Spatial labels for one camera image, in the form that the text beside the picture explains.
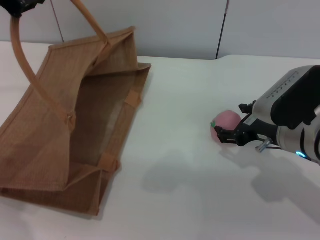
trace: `table surface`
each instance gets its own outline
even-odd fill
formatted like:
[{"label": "table surface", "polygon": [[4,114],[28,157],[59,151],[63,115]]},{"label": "table surface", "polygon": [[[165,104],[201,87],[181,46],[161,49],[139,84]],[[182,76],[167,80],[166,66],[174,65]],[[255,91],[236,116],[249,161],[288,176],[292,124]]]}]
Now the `table surface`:
[{"label": "table surface", "polygon": [[[23,44],[37,71],[47,44]],[[88,217],[0,198],[0,239],[318,240],[320,167],[294,154],[217,144],[210,122],[320,60],[231,55],[139,57],[152,68],[101,213]],[[0,124],[28,81],[0,42]]]}]

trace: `brown tote bag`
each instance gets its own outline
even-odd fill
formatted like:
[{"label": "brown tote bag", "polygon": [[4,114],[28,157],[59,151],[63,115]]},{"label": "brown tote bag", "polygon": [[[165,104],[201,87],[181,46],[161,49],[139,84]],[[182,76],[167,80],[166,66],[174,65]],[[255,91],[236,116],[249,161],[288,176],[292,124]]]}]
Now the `brown tote bag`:
[{"label": "brown tote bag", "polygon": [[134,28],[52,45],[37,75],[11,18],[15,56],[30,81],[0,128],[0,195],[97,215],[141,102],[150,64],[138,63]]}]

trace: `pink fruit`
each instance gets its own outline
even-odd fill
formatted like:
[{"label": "pink fruit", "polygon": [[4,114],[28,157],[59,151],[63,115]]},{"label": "pink fruit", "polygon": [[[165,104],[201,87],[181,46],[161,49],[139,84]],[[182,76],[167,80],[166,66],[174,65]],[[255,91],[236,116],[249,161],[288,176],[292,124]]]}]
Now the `pink fruit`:
[{"label": "pink fruit", "polygon": [[211,122],[211,137],[214,141],[220,143],[220,140],[217,136],[217,132],[214,129],[215,126],[219,126],[226,130],[234,130],[238,124],[241,122],[241,117],[234,111],[227,110],[221,112],[216,116]]}]

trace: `bamboo handle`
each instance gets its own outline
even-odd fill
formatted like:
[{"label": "bamboo handle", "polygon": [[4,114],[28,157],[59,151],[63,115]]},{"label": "bamboo handle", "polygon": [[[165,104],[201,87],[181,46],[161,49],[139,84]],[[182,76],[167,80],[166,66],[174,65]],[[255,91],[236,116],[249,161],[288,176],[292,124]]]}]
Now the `bamboo handle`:
[{"label": "bamboo handle", "polygon": [[88,23],[91,25],[93,30],[96,32],[98,37],[102,42],[107,44],[109,42],[109,39],[105,32],[102,30],[102,28],[99,26],[98,22],[92,16],[92,14],[89,12],[89,10],[86,8],[86,6],[81,2],[81,0],[71,0],[71,2],[78,8],[78,10],[82,13],[82,15],[85,17],[85,19],[88,21]]},{"label": "bamboo handle", "polygon": [[33,89],[40,95],[42,100],[47,103],[52,110],[56,113],[56,115],[62,119],[66,124],[69,124],[71,121],[71,116],[67,113],[67,111],[59,104],[57,103],[40,85],[34,71],[30,67],[30,64],[28,63],[28,60],[25,56],[25,53],[21,46],[20,41],[20,18],[11,17],[11,25],[10,25],[10,33],[11,33],[11,42],[12,42],[12,48],[14,51],[14,55],[24,72],[25,76],[29,80],[31,86]]}]

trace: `blue light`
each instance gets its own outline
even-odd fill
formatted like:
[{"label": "blue light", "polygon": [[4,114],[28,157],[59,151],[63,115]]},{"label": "blue light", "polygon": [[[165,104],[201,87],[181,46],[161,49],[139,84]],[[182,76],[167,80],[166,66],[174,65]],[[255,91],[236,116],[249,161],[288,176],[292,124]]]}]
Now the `blue light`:
[{"label": "blue light", "polygon": [[304,155],[302,152],[300,151],[296,151],[295,154],[297,154],[298,156],[302,157],[302,158],[306,158],[306,155]]}]

